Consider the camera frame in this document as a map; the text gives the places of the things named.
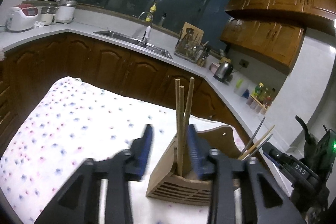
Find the rice cooker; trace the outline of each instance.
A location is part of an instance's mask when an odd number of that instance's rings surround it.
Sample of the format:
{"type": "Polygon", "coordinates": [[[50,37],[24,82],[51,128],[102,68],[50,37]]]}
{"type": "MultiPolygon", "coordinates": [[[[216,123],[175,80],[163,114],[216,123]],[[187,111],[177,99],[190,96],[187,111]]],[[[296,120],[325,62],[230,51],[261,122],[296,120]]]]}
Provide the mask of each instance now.
{"type": "Polygon", "coordinates": [[[7,28],[10,31],[24,31],[34,26],[38,17],[38,10],[31,4],[19,4],[11,7],[7,19],[7,28]]]}
{"type": "Polygon", "coordinates": [[[70,23],[76,9],[76,0],[59,0],[56,12],[56,22],[70,23]]]}

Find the tablecloth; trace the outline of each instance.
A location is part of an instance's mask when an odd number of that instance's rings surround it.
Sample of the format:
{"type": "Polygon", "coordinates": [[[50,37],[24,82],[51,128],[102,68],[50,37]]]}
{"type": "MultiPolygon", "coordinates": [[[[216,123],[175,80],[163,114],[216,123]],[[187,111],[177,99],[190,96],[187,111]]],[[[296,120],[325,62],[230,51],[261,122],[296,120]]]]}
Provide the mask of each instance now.
{"type": "MultiPolygon", "coordinates": [[[[198,130],[222,123],[190,117],[198,130]]],[[[123,97],[78,79],[58,80],[19,128],[0,160],[0,187],[25,224],[32,224],[88,157],[104,160],[154,127],[148,167],[130,182],[135,224],[206,223],[208,207],[146,198],[149,176],[176,134],[175,110],[123,97]]],[[[234,130],[237,147],[243,143],[234,130]]]]}

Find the kitchen counter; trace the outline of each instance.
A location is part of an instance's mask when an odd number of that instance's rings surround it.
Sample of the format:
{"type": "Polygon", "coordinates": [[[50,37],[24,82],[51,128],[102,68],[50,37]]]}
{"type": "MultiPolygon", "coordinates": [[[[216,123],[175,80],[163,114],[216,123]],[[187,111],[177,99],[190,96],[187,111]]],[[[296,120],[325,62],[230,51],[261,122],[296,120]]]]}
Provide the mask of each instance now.
{"type": "MultiPolygon", "coordinates": [[[[168,45],[166,48],[172,55],[173,59],[169,59],[163,57],[161,55],[155,54],[149,50],[146,50],[140,46],[133,45],[127,42],[119,41],[113,38],[108,38],[103,35],[94,34],[93,32],[104,30],[103,28],[86,25],[82,23],[73,22],[71,24],[55,24],[50,26],[45,26],[42,28],[35,28],[24,32],[0,32],[0,47],[3,52],[6,52],[14,47],[22,45],[24,43],[47,37],[54,34],[64,33],[64,32],[72,32],[80,35],[84,35],[87,37],[92,37],[95,39],[99,39],[105,42],[109,42],[121,47],[125,47],[127,49],[139,52],[141,54],[145,54],[147,56],[151,56],[158,60],[164,61],[168,64],[174,65],[179,67],[183,70],[189,71],[197,76],[204,78],[207,83],[213,88],[213,90],[217,93],[217,95],[221,98],[223,103],[229,108],[232,114],[236,117],[239,121],[241,126],[244,130],[248,133],[251,137],[255,130],[257,129],[258,125],[260,124],[260,119],[258,115],[250,109],[248,105],[246,105],[246,99],[239,97],[236,95],[234,90],[234,83],[230,83],[229,85],[225,85],[213,77],[213,73],[209,71],[207,68],[200,68],[194,63],[191,63],[187,60],[179,58],[178,56],[174,55],[174,46],[175,45],[168,45]]],[[[263,124],[256,136],[256,139],[259,139],[268,128],[265,124],[263,124]]],[[[273,136],[270,139],[270,142],[275,145],[278,149],[282,150],[281,146],[273,136]]],[[[268,164],[272,174],[274,175],[276,181],[279,185],[283,188],[283,190],[288,194],[291,191],[289,181],[284,178],[278,171],[277,168],[265,157],[265,161],[268,164]]]]}

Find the metal lid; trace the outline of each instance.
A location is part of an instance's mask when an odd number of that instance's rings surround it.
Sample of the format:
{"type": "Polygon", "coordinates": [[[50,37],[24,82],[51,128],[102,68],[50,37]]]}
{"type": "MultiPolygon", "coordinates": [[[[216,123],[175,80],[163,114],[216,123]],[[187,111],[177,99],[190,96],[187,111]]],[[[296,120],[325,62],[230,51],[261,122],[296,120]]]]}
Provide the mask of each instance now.
{"type": "Polygon", "coordinates": [[[57,7],[54,6],[46,6],[41,8],[41,14],[55,14],[57,7]]]}
{"type": "Polygon", "coordinates": [[[58,6],[72,6],[75,7],[77,4],[76,0],[59,0],[58,6]]]}

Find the stainless steel sink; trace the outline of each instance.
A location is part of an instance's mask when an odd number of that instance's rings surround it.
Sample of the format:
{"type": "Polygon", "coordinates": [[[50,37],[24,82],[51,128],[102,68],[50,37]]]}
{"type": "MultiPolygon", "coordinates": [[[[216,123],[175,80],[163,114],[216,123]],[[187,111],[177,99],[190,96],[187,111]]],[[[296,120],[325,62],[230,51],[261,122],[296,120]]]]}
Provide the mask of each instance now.
{"type": "Polygon", "coordinates": [[[159,48],[159,47],[156,47],[152,44],[146,43],[146,42],[141,41],[139,39],[129,37],[128,35],[125,35],[125,34],[122,34],[122,33],[113,32],[113,31],[99,31],[99,32],[93,32],[93,33],[101,34],[101,35],[104,35],[106,37],[114,38],[114,39],[117,39],[117,40],[121,40],[121,41],[124,41],[124,42],[134,44],[134,45],[138,45],[138,46],[140,46],[142,48],[145,48],[145,49],[147,49],[151,52],[154,52],[154,53],[162,55],[164,57],[173,59],[171,57],[169,51],[167,51],[165,49],[162,49],[162,48],[159,48]]]}
{"type": "Polygon", "coordinates": [[[112,31],[99,31],[99,32],[93,32],[96,34],[101,34],[104,35],[106,37],[110,37],[110,38],[114,38],[114,39],[118,39],[121,41],[125,41],[134,45],[138,45],[141,40],[139,39],[135,39],[133,37],[129,37],[128,35],[122,34],[122,33],[118,33],[118,32],[112,32],[112,31]]]}
{"type": "Polygon", "coordinates": [[[164,50],[162,48],[159,48],[159,47],[156,47],[154,45],[151,45],[149,43],[141,43],[139,44],[140,47],[143,47],[145,49],[148,49],[150,50],[151,52],[155,52],[156,54],[159,54],[159,55],[162,55],[164,57],[167,57],[167,58],[170,58],[170,59],[173,59],[169,53],[169,51],[167,50],[164,50]]]}

